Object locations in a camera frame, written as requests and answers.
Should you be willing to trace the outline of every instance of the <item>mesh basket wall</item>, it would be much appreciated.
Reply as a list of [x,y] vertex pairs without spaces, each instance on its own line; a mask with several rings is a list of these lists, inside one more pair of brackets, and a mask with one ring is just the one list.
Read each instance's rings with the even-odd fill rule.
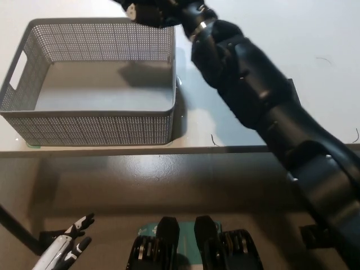
[[157,145],[170,141],[173,110],[143,115],[32,112],[48,68],[59,61],[164,61],[174,69],[174,29],[153,29],[127,19],[42,19],[28,26],[28,60],[14,90],[5,81],[0,110],[30,145]]

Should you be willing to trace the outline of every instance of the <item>white robotic hand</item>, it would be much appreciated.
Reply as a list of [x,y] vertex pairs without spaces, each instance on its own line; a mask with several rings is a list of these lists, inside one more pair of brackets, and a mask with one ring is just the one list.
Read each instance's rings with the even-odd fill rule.
[[71,225],[43,253],[33,270],[68,270],[91,242],[91,238],[86,237],[75,246],[74,240],[83,236],[83,230],[94,221],[94,214],[90,214]]

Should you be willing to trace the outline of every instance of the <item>white table surface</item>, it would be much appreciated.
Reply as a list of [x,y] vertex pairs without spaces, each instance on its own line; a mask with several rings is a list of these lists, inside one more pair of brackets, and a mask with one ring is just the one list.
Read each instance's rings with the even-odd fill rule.
[[[305,109],[329,132],[356,149],[360,130],[359,0],[207,0],[221,19],[236,23],[293,78]],[[123,17],[110,0],[1,0],[0,80],[32,19]],[[266,151],[203,81],[191,63],[191,44],[177,28],[177,75],[182,81],[178,138],[166,146],[30,148],[0,116],[0,156],[130,155]]]

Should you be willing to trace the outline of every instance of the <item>robot fingers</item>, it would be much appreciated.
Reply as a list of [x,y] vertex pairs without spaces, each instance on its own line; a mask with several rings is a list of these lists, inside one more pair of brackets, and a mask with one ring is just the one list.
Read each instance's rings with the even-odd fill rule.
[[85,234],[83,230],[87,229],[94,222],[95,220],[93,213],[86,215],[85,217],[82,217],[78,221],[76,221],[69,229],[67,229],[64,235],[70,236],[72,239],[83,236]]
[[64,257],[55,265],[53,270],[68,270],[80,257],[82,252],[89,246],[92,239],[84,238],[79,244],[73,247]]
[[154,28],[178,25],[174,18],[164,16],[165,12],[154,0],[114,0],[123,7],[127,16],[135,23]]

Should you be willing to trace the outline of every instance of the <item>black robotic arm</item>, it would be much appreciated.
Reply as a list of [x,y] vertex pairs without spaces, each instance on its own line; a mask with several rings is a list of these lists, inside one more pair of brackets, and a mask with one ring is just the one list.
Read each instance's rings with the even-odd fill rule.
[[202,0],[116,0],[135,22],[182,24],[192,61],[246,127],[256,130],[351,269],[360,268],[360,159],[293,98],[269,58]]

